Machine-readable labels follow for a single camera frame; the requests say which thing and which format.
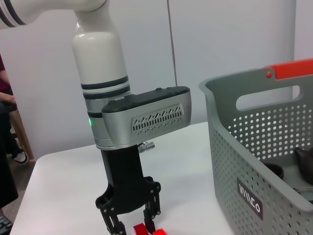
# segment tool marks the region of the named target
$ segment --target white sneaker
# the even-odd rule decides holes
[[[28,156],[24,152],[22,152],[22,153],[19,153],[13,160],[16,163],[23,165],[28,162]]]

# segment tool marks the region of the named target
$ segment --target basket logo text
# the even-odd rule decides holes
[[[250,208],[263,220],[262,202],[237,178],[237,191],[241,198],[250,206]]]

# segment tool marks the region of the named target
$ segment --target keyboard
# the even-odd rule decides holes
[[[0,212],[0,235],[9,235],[13,224]]]

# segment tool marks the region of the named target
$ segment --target white table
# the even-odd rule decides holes
[[[215,198],[207,123],[153,140],[141,154],[144,176],[161,183],[156,229],[168,235],[233,235]],[[37,161],[11,235],[109,235],[95,199],[107,188],[94,145]],[[119,215],[128,235],[143,223],[143,208]]]

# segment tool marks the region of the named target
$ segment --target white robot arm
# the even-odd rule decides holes
[[[70,9],[77,16],[72,47],[95,143],[116,149],[105,128],[101,109],[112,99],[130,94],[123,52],[109,14],[110,0],[0,0],[0,29],[35,21],[48,10]]]
[[[137,144],[190,124],[187,87],[157,88],[134,95],[125,68],[119,35],[110,19],[110,0],[0,0],[0,29],[33,22],[42,12],[71,9],[77,16],[72,47],[95,143],[108,178],[96,206],[111,235],[126,235],[117,215],[143,205],[144,221],[161,213],[161,185],[144,177]]]

